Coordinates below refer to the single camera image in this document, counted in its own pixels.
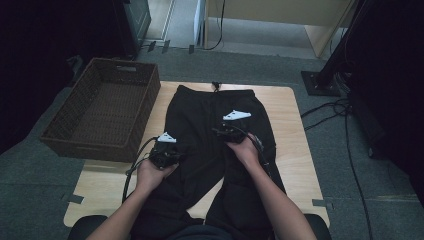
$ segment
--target hand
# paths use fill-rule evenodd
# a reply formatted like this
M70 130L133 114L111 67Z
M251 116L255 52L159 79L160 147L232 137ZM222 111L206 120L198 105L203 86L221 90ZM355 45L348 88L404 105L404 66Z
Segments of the hand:
M255 140L253 134L249 133L249 136ZM239 144L229 142L227 145L234 151L237 158L247 170L249 170L250 167L259 166L258 150L248 137L244 138Z
M164 178L169 176L178 165L159 170L149 159L144 160L137 169L136 191L153 191Z

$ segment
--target waistband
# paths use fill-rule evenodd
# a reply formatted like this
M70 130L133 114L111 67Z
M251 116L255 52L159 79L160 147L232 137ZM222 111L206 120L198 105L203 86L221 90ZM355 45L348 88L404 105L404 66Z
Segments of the waistband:
M252 89L243 90L221 90L218 92L205 92L190 89L184 85L179 85L175 96L197 97L197 98L210 98L210 97L223 97L223 98L240 98L240 97L255 97L255 92Z

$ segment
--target finger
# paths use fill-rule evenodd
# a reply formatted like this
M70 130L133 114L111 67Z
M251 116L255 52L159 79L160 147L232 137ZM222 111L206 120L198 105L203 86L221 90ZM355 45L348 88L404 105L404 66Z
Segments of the finger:
M173 173L175 171L175 169L177 169L178 166L179 166L179 164L177 163L177 164L174 164L172 166L169 166L169 167L165 168L163 170L163 173L165 174L164 177L166 178L169 175L171 175L171 173Z

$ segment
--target floor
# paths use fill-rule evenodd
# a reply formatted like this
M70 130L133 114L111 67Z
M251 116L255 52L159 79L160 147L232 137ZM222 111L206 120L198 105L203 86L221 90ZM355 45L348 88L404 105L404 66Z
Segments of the floor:
M150 0L152 24L145 44L167 40L174 48L195 44L194 22L197 0ZM220 19L209 18L208 46L220 37ZM339 29L320 59L327 60L339 43L344 29ZM317 59L303 25L225 19L222 41L214 51Z

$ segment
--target gray carpet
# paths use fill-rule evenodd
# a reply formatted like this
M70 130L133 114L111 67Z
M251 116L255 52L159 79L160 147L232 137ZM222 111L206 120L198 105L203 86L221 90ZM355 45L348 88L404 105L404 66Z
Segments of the gray carpet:
M301 113L334 97L308 96L301 70L319 71L325 62L278 56L161 49L143 50L137 61L159 65L163 81L275 85L291 87ZM29 136L0 155L0 239L66 239L66 196L72 194L83 160L61 158L38 141L70 89L64 89ZM331 109L304 119L309 126ZM368 158L367 143L354 116L348 118L353 163L365 195L374 239L423 239L424 209L408 177L387 160ZM306 133L330 217L333 239L369 239L364 208L350 167L344 118L334 118Z

